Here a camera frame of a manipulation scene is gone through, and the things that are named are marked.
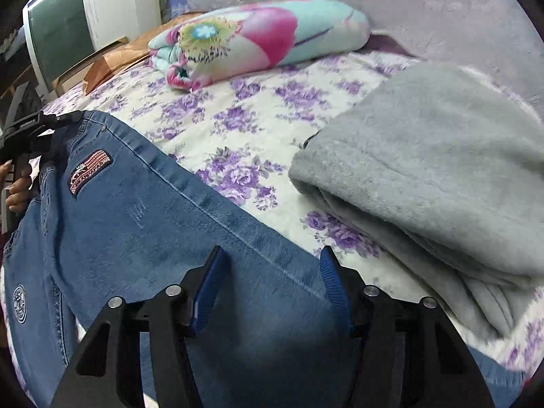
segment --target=round logo patch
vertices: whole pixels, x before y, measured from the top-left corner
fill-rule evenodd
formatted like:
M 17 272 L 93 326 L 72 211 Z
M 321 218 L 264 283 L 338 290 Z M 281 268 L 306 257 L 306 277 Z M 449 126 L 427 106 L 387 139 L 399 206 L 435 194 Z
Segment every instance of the round logo patch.
M 13 292 L 13 309 L 17 320 L 24 323 L 27 319 L 27 297 L 22 285 L 18 285 Z

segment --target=hand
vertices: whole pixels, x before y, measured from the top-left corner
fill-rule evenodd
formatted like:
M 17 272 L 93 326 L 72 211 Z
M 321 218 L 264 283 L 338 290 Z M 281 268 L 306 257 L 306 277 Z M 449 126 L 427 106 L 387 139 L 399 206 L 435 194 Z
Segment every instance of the hand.
M 2 180 L 2 183 L 5 176 L 9 172 L 9 166 L 11 163 L 11 161 L 8 161 L 0 166 L 0 180 Z M 12 187 L 9 189 L 11 194 L 7 197 L 5 204 L 15 213 L 24 213 L 28 207 L 31 196 L 29 189 L 32 185 L 31 173 L 31 165 L 26 164 L 26 166 L 24 166 L 21 170 L 21 177 L 15 181 Z

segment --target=folded floral blanket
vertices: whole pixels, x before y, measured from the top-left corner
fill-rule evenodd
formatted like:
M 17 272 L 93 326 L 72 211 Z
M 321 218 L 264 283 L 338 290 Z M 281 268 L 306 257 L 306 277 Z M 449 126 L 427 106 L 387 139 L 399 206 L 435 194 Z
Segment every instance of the folded floral blanket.
M 89 69 L 83 78 L 83 92 L 85 95 L 90 94 L 94 89 L 109 81 L 115 75 L 148 58 L 148 43 L 151 38 L 200 14 L 199 12 L 184 13 L 170 20 L 168 23 L 141 34 L 129 44 L 120 46 L 104 54 L 92 64 L 91 69 Z
M 295 187 L 506 336 L 544 283 L 544 126 L 445 64 L 391 77 L 309 140 Z
M 358 50 L 368 18 L 333 0 L 248 4 L 209 12 L 149 42 L 167 83 L 192 91 L 257 70 Z

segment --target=television screen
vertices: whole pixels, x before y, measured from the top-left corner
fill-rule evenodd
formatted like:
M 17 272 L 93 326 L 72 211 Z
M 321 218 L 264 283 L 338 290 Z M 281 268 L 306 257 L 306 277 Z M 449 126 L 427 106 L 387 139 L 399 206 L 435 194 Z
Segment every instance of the television screen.
M 83 0 L 31 0 L 27 7 L 27 44 L 52 91 L 56 78 L 94 52 Z

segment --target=floral bed sheet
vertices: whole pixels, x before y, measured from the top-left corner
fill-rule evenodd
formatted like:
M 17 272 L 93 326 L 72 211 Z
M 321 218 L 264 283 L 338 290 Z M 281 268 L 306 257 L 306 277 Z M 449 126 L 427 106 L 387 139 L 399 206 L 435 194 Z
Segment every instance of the floral bed sheet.
M 376 243 L 316 208 L 287 176 L 295 152 L 329 119 L 416 62 L 380 52 L 329 56 L 233 78 L 194 93 L 167 87 L 160 72 L 140 65 L 88 96 L 82 94 L 81 84 L 75 86 L 45 113 L 99 109 L 113 114 L 303 249 L 318 256 L 323 246 L 331 245 L 341 263 L 358 270 L 367 283 L 395 298 L 418 301 L 429 291 L 417 278 Z M 470 72 L 537 117 L 517 95 Z M 544 357 L 541 290 L 508 338 L 484 343 L 452 320 L 467 344 L 508 369 L 529 377 Z

